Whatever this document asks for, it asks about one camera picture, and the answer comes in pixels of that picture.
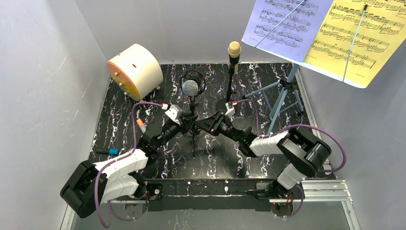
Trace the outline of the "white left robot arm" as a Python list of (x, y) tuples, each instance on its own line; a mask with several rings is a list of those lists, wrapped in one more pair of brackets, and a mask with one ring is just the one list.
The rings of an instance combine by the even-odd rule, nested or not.
[(134, 195), (141, 183), (132, 173), (153, 164), (159, 149), (178, 133), (187, 133), (197, 118), (182, 115), (177, 122), (168, 119), (161, 130), (143, 133), (136, 148), (125, 154), (96, 163), (81, 162), (61, 189), (61, 198), (80, 218), (86, 218), (100, 212), (104, 202)]

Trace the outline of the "silver microphone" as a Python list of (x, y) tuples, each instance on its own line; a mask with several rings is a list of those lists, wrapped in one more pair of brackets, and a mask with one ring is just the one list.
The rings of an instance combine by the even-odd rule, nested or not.
[(186, 70), (180, 77), (180, 86), (182, 92), (190, 99), (190, 116), (194, 116), (196, 107), (198, 106), (195, 99), (197, 96), (201, 95), (206, 88), (205, 78), (202, 73), (197, 70)]

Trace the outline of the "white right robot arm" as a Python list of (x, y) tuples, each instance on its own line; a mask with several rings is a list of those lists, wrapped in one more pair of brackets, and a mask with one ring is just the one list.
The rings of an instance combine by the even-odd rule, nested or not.
[(247, 157), (282, 154), (288, 159), (289, 164), (272, 183), (262, 189), (246, 191), (247, 195), (259, 200), (285, 197), (305, 178), (314, 177), (332, 152), (331, 147), (315, 136), (309, 127), (296, 126), (278, 134), (261, 136), (252, 132), (247, 119), (237, 117), (230, 120), (221, 112), (194, 124), (213, 136), (222, 134), (237, 142), (238, 149)]

